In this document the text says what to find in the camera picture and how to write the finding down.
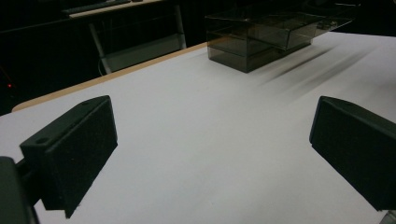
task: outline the clear plastic box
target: clear plastic box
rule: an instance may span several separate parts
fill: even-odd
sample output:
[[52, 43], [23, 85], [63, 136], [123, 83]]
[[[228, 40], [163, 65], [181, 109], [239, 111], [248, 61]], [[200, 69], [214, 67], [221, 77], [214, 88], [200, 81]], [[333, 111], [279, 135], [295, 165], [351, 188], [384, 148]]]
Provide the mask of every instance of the clear plastic box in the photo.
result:
[[280, 7], [267, 3], [206, 16], [209, 59], [248, 73], [353, 21], [358, 6]]

